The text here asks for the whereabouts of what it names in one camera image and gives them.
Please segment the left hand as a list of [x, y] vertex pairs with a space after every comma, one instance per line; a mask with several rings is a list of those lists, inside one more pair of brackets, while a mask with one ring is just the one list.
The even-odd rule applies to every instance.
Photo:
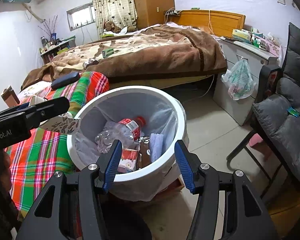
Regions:
[[0, 191], [8, 195], [11, 187], [11, 159], [5, 150], [0, 150]]

